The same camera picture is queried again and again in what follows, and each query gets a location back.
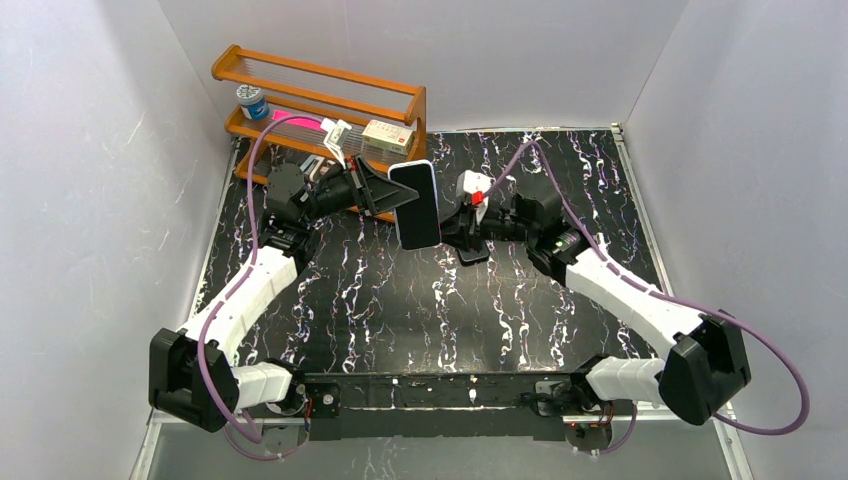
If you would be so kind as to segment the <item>black phone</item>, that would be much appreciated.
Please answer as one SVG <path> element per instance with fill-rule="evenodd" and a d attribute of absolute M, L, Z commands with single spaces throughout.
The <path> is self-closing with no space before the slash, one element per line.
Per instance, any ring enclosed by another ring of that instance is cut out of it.
<path fill-rule="evenodd" d="M 480 263 L 487 262 L 490 258 L 490 250 L 486 244 L 480 249 L 459 249 L 455 250 L 459 263 L 463 267 L 471 267 Z"/>

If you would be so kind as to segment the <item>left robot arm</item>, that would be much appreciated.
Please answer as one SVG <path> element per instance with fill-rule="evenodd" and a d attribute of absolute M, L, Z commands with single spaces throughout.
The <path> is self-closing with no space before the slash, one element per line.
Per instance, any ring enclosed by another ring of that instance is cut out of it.
<path fill-rule="evenodd" d="M 418 197 L 361 156 L 331 166 L 316 183 L 295 164 L 274 167 L 248 260 L 201 312 L 152 338 L 150 405 L 217 432 L 226 424 L 237 426 L 237 413 L 247 408 L 294 399 L 303 375 L 293 364 L 270 359 L 239 366 L 234 356 L 267 307 L 309 265 L 316 250 L 315 221 L 352 207 L 381 214 Z"/>

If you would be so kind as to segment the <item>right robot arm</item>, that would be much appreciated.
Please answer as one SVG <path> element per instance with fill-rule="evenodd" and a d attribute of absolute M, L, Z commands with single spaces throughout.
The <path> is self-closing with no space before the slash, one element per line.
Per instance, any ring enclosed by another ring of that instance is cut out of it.
<path fill-rule="evenodd" d="M 667 406 L 701 425 L 751 380 L 739 327 L 717 314 L 660 299 L 659 290 L 629 278 L 600 257 L 587 235 L 551 199 L 515 195 L 509 207 L 487 207 L 481 193 L 464 194 L 440 223 L 443 243 L 470 266 L 489 258 L 491 241 L 522 243 L 532 265 L 623 321 L 656 355 L 621 359 L 599 355 L 571 375 L 566 398 L 584 408 L 616 400 Z"/>

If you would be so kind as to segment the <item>light blue phone case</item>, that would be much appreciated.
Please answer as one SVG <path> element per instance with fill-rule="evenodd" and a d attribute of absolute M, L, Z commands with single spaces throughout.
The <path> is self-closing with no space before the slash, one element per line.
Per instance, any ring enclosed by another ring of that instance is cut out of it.
<path fill-rule="evenodd" d="M 417 250 L 441 242 L 436 177 L 426 159 L 392 165 L 388 178 L 414 189 L 418 198 L 395 209 L 397 237 L 404 250 Z"/>

